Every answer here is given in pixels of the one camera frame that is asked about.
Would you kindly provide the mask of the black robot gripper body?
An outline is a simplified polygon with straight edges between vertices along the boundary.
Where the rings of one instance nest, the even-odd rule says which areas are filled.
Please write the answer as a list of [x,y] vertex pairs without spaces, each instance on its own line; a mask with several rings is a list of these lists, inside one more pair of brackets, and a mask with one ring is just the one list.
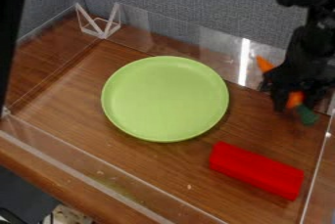
[[262,75],[261,91],[318,90],[335,86],[335,29],[300,26],[284,62]]

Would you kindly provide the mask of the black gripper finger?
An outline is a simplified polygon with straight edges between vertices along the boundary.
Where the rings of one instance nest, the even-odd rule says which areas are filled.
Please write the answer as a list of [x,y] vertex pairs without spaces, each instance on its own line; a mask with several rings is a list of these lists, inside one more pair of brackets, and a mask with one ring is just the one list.
[[289,98],[289,91],[284,88],[273,87],[270,89],[270,99],[273,103],[273,109],[281,112],[285,109]]
[[305,90],[305,98],[304,98],[304,104],[305,106],[312,110],[316,106],[316,104],[324,99],[326,96],[329,87],[328,86],[310,86]]

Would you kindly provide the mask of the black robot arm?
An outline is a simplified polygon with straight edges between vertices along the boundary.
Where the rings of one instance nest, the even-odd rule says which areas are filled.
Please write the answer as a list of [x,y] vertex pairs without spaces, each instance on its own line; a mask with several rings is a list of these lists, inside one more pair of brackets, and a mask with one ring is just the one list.
[[306,8],[306,22],[292,34],[284,62],[262,75],[273,108],[281,112],[290,92],[305,94],[313,108],[335,87],[335,0],[275,0],[281,6]]

